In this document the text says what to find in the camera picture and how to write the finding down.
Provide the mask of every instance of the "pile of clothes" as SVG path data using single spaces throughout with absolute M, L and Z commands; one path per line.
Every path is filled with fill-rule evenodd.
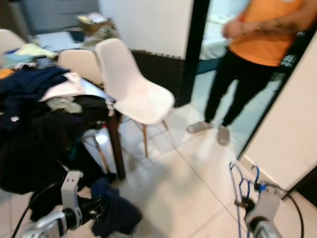
M 0 80 L 1 189 L 34 192 L 34 197 L 63 180 L 66 168 L 84 173 L 80 189 L 91 187 L 99 178 L 109 183 L 116 179 L 115 174 L 102 172 L 81 143 L 84 132 L 111 116 L 113 102 L 85 95 L 81 80 L 67 69 L 33 65 L 24 65 Z M 57 186 L 32 203 L 31 219 L 37 221 L 59 204 Z

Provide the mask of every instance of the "tattooed arm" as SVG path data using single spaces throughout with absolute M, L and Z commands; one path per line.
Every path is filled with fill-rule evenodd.
M 241 24 L 242 35 L 276 35 L 297 33 L 310 28 L 317 17 L 317 0 L 305 0 L 303 7 L 295 13 L 276 19 Z

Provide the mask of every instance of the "gray sneaker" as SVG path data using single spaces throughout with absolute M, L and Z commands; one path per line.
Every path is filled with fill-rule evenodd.
M 230 131 L 225 126 L 220 126 L 217 135 L 218 143 L 222 146 L 226 146 L 230 143 Z
M 203 130 L 208 130 L 208 129 L 212 129 L 213 128 L 213 124 L 212 122 L 210 123 L 207 123 L 207 122 L 204 122 L 204 121 L 200 121 L 200 122 L 197 122 L 195 124 L 192 124 L 190 126 L 188 126 L 186 128 L 187 132 L 188 133 L 197 133 L 197 132 L 200 132 L 200 131 L 203 131 Z

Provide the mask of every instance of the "wooden chair leg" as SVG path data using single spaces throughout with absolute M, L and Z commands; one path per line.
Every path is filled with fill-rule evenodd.
M 166 130 L 168 130 L 167 124 L 165 120 L 162 120 L 163 126 L 165 127 Z
M 99 158 L 101 159 L 101 162 L 104 166 L 104 168 L 106 169 L 106 172 L 109 174 L 110 173 L 110 169 L 109 169 L 109 165 L 106 161 L 106 158 L 105 158 L 105 155 L 103 154 L 101 148 L 100 148 L 100 145 L 98 143 L 98 141 L 96 140 L 96 137 L 95 136 L 92 136 L 92 139 L 93 139 L 93 142 L 95 144 L 95 147 L 98 151 L 98 155 L 99 155 Z
M 145 157 L 148 159 L 148 140 L 147 140 L 147 125 L 142 125 L 142 131 L 143 131 L 143 140 L 144 140 L 144 150 L 145 150 Z

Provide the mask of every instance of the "white plastic chair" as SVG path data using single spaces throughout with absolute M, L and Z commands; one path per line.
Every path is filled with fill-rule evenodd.
M 103 83 L 96 55 L 87 50 L 66 50 L 58 56 L 57 64 L 70 69 L 96 84 Z
M 78 73 L 81 77 L 86 78 L 96 84 L 102 83 L 102 78 L 97 62 L 96 55 L 87 50 L 66 50 L 60 53 L 58 56 L 57 64 L 63 68 L 67 68 L 73 72 Z M 106 157 L 103 154 L 100 144 L 96 139 L 96 134 L 99 130 L 89 129 L 85 132 L 82 140 L 89 144 L 86 140 L 88 138 L 92 139 L 93 147 L 98 152 L 99 159 L 108 173 L 110 173 L 109 166 L 106 162 Z
M 13 32 L 6 29 L 0 29 L 0 63 L 4 62 L 4 52 L 21 48 L 25 44 L 26 43 Z
M 114 107 L 143 126 L 145 155 L 148 158 L 147 125 L 162 122 L 175 99 L 167 89 L 148 81 L 126 45 L 120 39 L 108 39 L 96 45 L 106 92 L 116 99 Z

